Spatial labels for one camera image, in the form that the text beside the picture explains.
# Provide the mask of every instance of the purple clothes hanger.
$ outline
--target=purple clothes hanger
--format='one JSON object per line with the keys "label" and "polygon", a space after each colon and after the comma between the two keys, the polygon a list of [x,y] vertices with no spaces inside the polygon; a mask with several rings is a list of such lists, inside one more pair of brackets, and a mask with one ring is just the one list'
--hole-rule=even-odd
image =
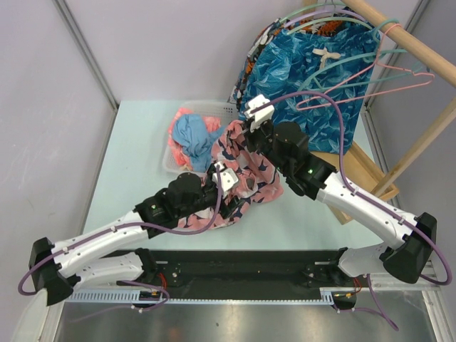
{"label": "purple clothes hanger", "polygon": [[311,16],[316,16],[316,15],[319,15],[319,14],[325,14],[325,13],[341,13],[341,14],[348,14],[349,16],[354,16],[355,18],[361,20],[361,21],[366,21],[362,16],[360,16],[359,14],[355,13],[355,12],[352,12],[352,11],[347,11],[345,9],[321,9],[320,11],[315,11],[315,12],[312,12],[312,13],[307,13],[307,14],[304,14],[303,16],[300,16],[298,18],[295,18],[291,21],[289,21],[288,23],[286,23],[284,25],[284,28],[287,28],[288,26],[291,26],[293,25],[294,23],[297,23],[298,21],[301,21],[301,20],[304,20],[304,19],[307,19],[307,18],[310,18]]}

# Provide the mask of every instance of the white table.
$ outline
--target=white table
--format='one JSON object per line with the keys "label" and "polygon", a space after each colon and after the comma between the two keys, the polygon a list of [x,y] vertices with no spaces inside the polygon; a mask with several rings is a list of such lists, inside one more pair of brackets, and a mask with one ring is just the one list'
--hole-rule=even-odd
{"label": "white table", "polygon": [[[183,101],[123,101],[115,120],[84,233],[130,211],[175,179],[162,168],[167,127]],[[355,141],[372,157],[361,118]],[[241,222],[194,236],[161,234],[130,248],[293,250],[364,247],[381,240],[357,222],[341,225],[320,202],[284,194],[253,204]]]}

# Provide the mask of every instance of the pink floral fabric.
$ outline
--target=pink floral fabric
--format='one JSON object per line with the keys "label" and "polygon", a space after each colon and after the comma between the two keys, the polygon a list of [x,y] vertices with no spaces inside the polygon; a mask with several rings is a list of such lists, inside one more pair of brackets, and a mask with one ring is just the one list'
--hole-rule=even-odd
{"label": "pink floral fabric", "polygon": [[[262,155],[255,152],[250,153],[247,150],[241,131],[242,121],[235,120],[229,124],[220,139],[212,146],[212,158],[232,168],[239,178],[239,184],[225,199],[225,202],[228,203],[233,196],[238,196],[244,199],[245,203],[227,219],[223,219],[218,214],[211,229],[238,222],[250,208],[252,202],[270,202],[284,192],[276,168]],[[180,219],[178,227],[201,229],[210,221],[213,214],[212,208],[202,210]]]}
{"label": "pink floral fabric", "polygon": [[[172,139],[172,128],[174,127],[174,124],[176,123],[177,119],[187,114],[193,114],[193,111],[187,108],[179,108],[176,115],[172,119],[172,122],[168,128],[168,145],[171,148],[172,156],[174,157],[177,165],[182,166],[183,168],[187,168],[191,171],[193,169],[192,164],[190,163],[190,157],[184,154],[182,151],[182,146]],[[220,118],[213,118],[212,116],[202,116],[201,118],[206,125],[207,132],[214,132],[222,126]]]}

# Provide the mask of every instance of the blue cloth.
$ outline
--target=blue cloth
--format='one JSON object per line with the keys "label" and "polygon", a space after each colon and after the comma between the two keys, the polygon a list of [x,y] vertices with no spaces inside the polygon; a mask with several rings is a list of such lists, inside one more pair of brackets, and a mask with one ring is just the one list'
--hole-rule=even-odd
{"label": "blue cloth", "polygon": [[224,126],[209,133],[201,116],[188,114],[176,120],[172,128],[172,139],[181,145],[183,153],[190,157],[194,171],[206,172],[212,160],[212,145],[223,131]]}
{"label": "blue cloth", "polygon": [[[273,100],[281,95],[297,91],[299,86],[320,68],[321,56],[312,52],[314,48],[326,47],[329,52],[340,53],[340,60],[342,60],[361,53],[374,52],[378,46],[373,39],[372,31],[366,30],[359,24],[347,24],[344,30],[332,37],[299,32],[287,35],[287,32],[287,30],[282,30],[258,57],[242,98],[239,115],[241,120],[245,120],[243,112],[246,103],[255,96],[263,94],[269,100]],[[337,60],[328,58],[326,65],[329,66],[334,61]],[[335,86],[370,64],[372,62],[366,62],[363,59],[347,62],[322,73],[317,76],[317,80],[323,87]],[[369,81],[371,71],[372,69],[351,80],[350,83]],[[303,90],[315,88],[317,85],[312,83]],[[328,95],[338,101],[362,96],[366,93],[366,89],[367,85],[340,88],[331,91]],[[296,104],[307,98],[298,96],[275,105],[274,123],[295,121],[300,125],[301,130],[309,135],[309,150],[338,153],[340,130],[335,110],[331,106],[303,112],[296,110]],[[325,102],[325,100],[313,100],[309,105]],[[353,142],[353,134],[362,104],[363,100],[356,100],[339,105],[345,129],[344,153]]]}

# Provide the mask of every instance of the white plastic basket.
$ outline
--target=white plastic basket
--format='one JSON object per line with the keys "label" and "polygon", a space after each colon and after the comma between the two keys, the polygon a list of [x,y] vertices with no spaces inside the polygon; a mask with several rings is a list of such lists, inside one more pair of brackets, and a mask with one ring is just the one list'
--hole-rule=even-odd
{"label": "white plastic basket", "polygon": [[[223,126],[228,125],[233,120],[236,120],[239,116],[236,105],[226,102],[216,102],[216,101],[187,101],[181,105],[183,108],[187,108],[193,111],[195,114],[200,114],[201,116],[212,116],[220,118],[220,121]],[[176,161],[171,153],[171,148],[168,145],[168,134],[166,134],[166,148],[165,154],[163,155],[162,166],[168,172],[173,173],[183,173],[189,172],[188,170],[182,170],[179,165],[176,164]],[[199,172],[192,172],[197,175],[203,175]]]}

